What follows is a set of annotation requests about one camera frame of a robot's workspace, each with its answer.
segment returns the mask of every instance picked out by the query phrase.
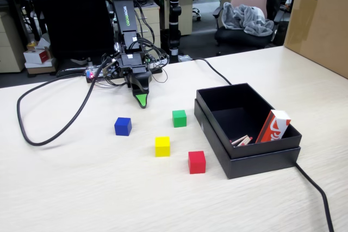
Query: office chair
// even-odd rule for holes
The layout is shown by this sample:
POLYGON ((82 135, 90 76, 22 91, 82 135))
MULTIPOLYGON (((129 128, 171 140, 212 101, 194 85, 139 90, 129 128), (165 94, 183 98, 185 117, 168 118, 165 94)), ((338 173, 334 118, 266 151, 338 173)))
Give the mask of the office chair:
POLYGON ((114 14, 105 0, 38 1, 55 58, 93 58, 114 51, 114 14))
POLYGON ((266 0, 266 7, 261 7, 261 3, 259 3, 259 5, 260 6, 255 6, 260 9, 266 8, 266 11, 264 12, 266 13, 265 18, 273 20, 275 23, 273 34, 269 36, 254 36, 245 33, 243 30, 229 30, 225 29, 225 27, 219 28, 218 18, 220 12, 223 10, 223 7, 218 7, 213 12, 213 16, 216 18, 217 31, 215 33, 215 39, 217 44, 220 45, 222 43, 226 43, 229 46, 236 46, 239 50, 243 50, 243 52, 264 48, 266 45, 268 45, 271 42, 273 35, 276 33, 277 24, 282 18, 284 12, 278 12, 281 5, 281 0, 266 0))

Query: open black box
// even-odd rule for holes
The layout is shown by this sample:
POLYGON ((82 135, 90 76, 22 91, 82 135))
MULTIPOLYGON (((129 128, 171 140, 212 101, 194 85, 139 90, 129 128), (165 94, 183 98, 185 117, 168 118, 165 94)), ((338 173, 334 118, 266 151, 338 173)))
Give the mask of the open black box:
POLYGON ((292 125, 282 139, 255 144, 272 109, 249 84, 197 90, 195 116, 229 179, 295 165, 302 135, 292 125), (231 145, 244 135, 249 145, 231 145))

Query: yellow cube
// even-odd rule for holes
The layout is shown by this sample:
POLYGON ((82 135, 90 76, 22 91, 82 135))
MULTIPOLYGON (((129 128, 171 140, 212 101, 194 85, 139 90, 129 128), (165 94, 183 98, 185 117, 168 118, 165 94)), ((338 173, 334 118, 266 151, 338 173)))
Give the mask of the yellow cube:
POLYGON ((154 142, 156 157, 169 157, 170 156, 170 143, 169 137, 156 137, 154 142))

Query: red cube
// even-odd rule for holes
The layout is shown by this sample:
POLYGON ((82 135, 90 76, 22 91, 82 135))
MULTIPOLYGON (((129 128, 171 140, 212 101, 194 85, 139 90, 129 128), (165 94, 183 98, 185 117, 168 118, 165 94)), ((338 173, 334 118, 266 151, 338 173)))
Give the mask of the red cube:
POLYGON ((204 152, 189 152, 190 174, 199 174, 206 172, 206 157, 204 152))

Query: gray blanket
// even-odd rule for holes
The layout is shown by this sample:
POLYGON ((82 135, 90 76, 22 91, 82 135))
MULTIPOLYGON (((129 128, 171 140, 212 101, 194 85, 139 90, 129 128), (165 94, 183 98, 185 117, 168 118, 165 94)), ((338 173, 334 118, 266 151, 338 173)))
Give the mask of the gray blanket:
POLYGON ((255 36, 271 35, 274 27, 274 22, 265 19, 261 9, 246 5, 235 8, 228 2, 223 4, 222 23, 226 29, 243 29, 255 36))

